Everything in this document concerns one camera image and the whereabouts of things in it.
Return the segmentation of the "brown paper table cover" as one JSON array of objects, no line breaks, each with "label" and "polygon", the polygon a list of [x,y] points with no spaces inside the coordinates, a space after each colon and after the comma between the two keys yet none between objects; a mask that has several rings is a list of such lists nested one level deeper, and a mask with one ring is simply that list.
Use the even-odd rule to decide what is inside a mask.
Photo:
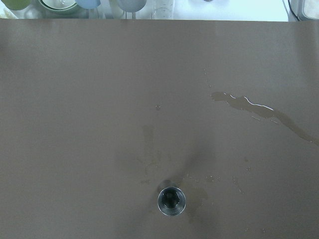
[{"label": "brown paper table cover", "polygon": [[318,238],[319,23],[2,19],[0,236]]}]

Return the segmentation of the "grey cup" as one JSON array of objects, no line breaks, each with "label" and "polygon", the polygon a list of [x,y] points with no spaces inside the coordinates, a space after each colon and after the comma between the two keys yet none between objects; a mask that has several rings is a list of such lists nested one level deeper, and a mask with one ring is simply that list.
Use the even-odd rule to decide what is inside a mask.
[{"label": "grey cup", "polygon": [[126,12],[138,12],[147,3],[147,0],[117,0],[119,7]]}]

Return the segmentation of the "green cup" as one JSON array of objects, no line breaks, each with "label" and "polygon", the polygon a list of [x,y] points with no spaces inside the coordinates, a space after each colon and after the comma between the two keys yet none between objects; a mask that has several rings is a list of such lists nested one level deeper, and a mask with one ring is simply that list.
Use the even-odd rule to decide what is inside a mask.
[{"label": "green cup", "polygon": [[22,10],[28,6],[25,0],[1,0],[3,4],[10,10]]}]

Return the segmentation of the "light blue cup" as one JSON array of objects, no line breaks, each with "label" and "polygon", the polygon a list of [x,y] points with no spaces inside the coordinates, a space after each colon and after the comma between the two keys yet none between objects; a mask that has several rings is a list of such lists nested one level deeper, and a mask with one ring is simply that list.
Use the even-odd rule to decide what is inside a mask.
[{"label": "light blue cup", "polygon": [[75,0],[75,2],[84,9],[94,9],[101,4],[100,0]]}]

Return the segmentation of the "white green-rimmed bowl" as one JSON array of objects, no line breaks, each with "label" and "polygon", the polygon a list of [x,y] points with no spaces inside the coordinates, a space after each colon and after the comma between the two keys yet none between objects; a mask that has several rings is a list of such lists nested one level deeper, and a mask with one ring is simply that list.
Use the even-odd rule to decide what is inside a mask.
[{"label": "white green-rimmed bowl", "polygon": [[80,9],[75,0],[39,0],[38,2],[49,12],[61,15],[72,14]]}]

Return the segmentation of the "steel double jigger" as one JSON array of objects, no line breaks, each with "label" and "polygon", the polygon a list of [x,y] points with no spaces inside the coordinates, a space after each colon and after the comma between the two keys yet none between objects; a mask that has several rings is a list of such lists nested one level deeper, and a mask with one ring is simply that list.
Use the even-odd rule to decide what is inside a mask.
[{"label": "steel double jigger", "polygon": [[181,215],[186,208],[186,196],[171,180],[164,180],[158,186],[157,206],[168,217]]}]

